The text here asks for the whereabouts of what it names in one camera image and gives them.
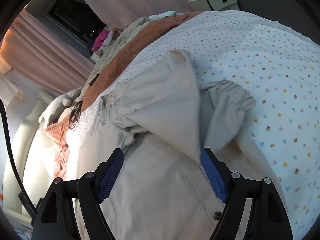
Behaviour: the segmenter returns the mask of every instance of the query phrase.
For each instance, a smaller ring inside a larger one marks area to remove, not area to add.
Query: white bedding
[[[265,158],[278,177],[294,239],[301,239],[320,213],[320,47],[250,13],[204,12],[146,47],[117,81],[150,68],[170,49],[191,53],[199,84],[228,79],[252,93],[258,103],[241,131],[256,148],[248,157]],[[76,176],[78,148],[100,101],[82,113],[77,130],[67,132],[68,179]]]

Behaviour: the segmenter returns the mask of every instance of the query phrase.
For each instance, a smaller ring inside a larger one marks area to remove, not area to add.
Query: metal screw
[[[240,174],[239,174],[238,172],[233,172],[233,173],[231,173],[231,176],[232,176],[233,178],[235,178],[235,179],[240,178]]]
[[[55,178],[55,179],[53,180],[53,183],[54,183],[54,184],[59,184],[61,181],[62,181],[61,178]]]
[[[270,184],[270,183],[271,183],[271,179],[269,179],[269,178],[264,178],[263,180],[264,180],[264,182],[267,183],[267,184]]]
[[[87,179],[90,179],[90,178],[92,178],[94,176],[94,172],[93,171],[89,171],[89,172],[87,172],[86,174],[85,174],[85,177],[87,178]]]

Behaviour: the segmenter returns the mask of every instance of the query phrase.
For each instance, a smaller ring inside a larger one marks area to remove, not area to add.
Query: storage box
[[[190,0],[188,3],[195,12],[239,10],[237,0]]]

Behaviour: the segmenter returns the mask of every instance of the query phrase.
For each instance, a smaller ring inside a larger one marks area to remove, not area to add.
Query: beige cloth
[[[118,84],[111,107],[100,106],[80,148],[77,177],[95,170],[115,148],[125,151],[116,184],[101,204],[116,239],[210,238],[217,223],[212,214],[222,211],[223,204],[200,169],[200,142],[219,151],[238,132],[255,101],[231,81],[211,83],[205,91],[211,95],[212,112],[199,111],[203,103],[189,53],[170,50],[150,70]],[[232,95],[238,96],[235,102]],[[135,133],[143,131],[135,142]],[[217,132],[225,138],[215,138]]]

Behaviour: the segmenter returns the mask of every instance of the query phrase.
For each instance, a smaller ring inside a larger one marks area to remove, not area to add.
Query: blue gripper pad
[[[200,159],[202,167],[210,181],[211,187],[216,197],[221,199],[223,203],[226,203],[229,197],[226,190],[226,184],[206,150],[201,151]]]
[[[108,171],[101,180],[98,196],[100,203],[102,203],[104,199],[109,197],[111,190],[116,182],[116,179],[118,178],[119,172],[122,168],[123,160],[123,151],[119,151],[116,157],[114,158],[112,164],[110,165]]]

